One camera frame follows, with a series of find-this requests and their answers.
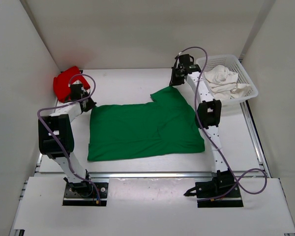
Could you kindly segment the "green t shirt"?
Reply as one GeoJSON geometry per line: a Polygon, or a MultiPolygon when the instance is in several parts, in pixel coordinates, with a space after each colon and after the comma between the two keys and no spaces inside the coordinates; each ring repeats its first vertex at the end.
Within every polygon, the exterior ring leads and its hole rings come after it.
{"type": "Polygon", "coordinates": [[[102,105],[89,121],[89,162],[127,160],[205,151],[195,112],[174,87],[145,104],[102,105]]]}

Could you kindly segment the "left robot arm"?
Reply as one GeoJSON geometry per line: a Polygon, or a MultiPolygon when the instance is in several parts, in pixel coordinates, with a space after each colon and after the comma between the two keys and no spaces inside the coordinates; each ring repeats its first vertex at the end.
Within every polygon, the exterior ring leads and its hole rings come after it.
{"type": "Polygon", "coordinates": [[[82,167],[74,154],[74,138],[71,122],[80,114],[91,110],[95,102],[82,84],[74,83],[69,86],[70,95],[64,105],[50,108],[55,110],[48,116],[38,116],[39,150],[43,155],[55,161],[67,175],[65,181],[71,188],[83,197],[93,192],[93,184],[86,169],[82,167]]]}

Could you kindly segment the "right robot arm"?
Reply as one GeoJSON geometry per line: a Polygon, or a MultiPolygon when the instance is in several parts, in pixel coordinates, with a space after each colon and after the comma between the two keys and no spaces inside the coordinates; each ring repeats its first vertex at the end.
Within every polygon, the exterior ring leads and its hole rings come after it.
{"type": "Polygon", "coordinates": [[[212,176],[231,175],[230,168],[225,162],[219,136],[221,119],[221,101],[216,100],[202,76],[203,70],[194,63],[189,54],[179,54],[175,57],[172,67],[170,86],[180,86],[184,83],[192,88],[195,98],[195,123],[206,136],[212,151],[212,176]]]}

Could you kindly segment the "red t shirt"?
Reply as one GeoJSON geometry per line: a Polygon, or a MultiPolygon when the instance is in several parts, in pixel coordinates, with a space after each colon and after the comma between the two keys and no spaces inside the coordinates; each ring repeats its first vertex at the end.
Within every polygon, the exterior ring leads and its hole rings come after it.
{"type": "Polygon", "coordinates": [[[71,90],[69,88],[69,80],[75,75],[77,76],[71,80],[72,84],[79,81],[83,84],[85,90],[90,89],[89,83],[80,74],[81,72],[79,71],[79,68],[73,66],[54,78],[53,89],[58,101],[65,103],[70,98],[71,90]]]}

